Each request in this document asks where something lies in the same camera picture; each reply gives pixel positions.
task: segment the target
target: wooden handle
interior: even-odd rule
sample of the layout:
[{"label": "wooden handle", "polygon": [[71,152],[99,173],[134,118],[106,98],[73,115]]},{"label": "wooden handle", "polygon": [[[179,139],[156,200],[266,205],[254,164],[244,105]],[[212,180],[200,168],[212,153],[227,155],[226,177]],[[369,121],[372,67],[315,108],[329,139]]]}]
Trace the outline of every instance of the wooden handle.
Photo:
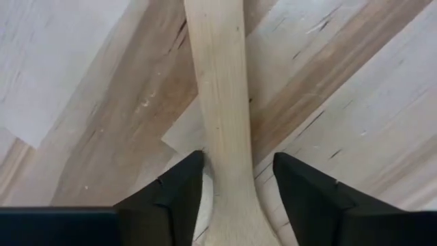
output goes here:
[{"label": "wooden handle", "polygon": [[242,0],[185,0],[214,172],[206,245],[277,246],[253,180]]}]

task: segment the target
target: wood surface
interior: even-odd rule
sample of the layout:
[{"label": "wood surface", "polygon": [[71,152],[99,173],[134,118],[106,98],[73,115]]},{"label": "wood surface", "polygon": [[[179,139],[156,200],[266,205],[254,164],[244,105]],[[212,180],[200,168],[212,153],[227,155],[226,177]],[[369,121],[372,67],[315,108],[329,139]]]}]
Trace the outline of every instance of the wood surface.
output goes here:
[{"label": "wood surface", "polygon": [[37,148],[130,0],[3,0],[3,125]]},{"label": "wood surface", "polygon": [[185,0],[214,181],[205,245],[279,245],[252,175],[242,0]]},{"label": "wood surface", "polygon": [[394,206],[437,209],[436,13],[432,2],[263,161],[258,196],[284,245],[297,242],[273,176],[275,152]]},{"label": "wood surface", "polygon": [[[244,2],[255,185],[282,245],[297,244],[274,151],[396,206],[437,208],[435,1],[404,29],[431,2]],[[0,204],[111,205],[205,148],[185,23],[181,0],[130,1],[39,147],[0,133]]]}]

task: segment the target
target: black clamp jaw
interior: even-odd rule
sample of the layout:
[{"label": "black clamp jaw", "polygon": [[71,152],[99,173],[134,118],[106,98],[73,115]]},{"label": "black clamp jaw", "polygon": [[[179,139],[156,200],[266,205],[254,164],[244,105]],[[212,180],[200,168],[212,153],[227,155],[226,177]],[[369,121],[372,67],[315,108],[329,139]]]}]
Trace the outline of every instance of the black clamp jaw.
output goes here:
[{"label": "black clamp jaw", "polygon": [[437,213],[402,211],[285,153],[273,161],[300,246],[437,245]]},{"label": "black clamp jaw", "polygon": [[[203,153],[107,208],[2,208],[0,245],[191,246]],[[437,245],[437,213],[409,213],[284,153],[273,161],[300,246]]]}]

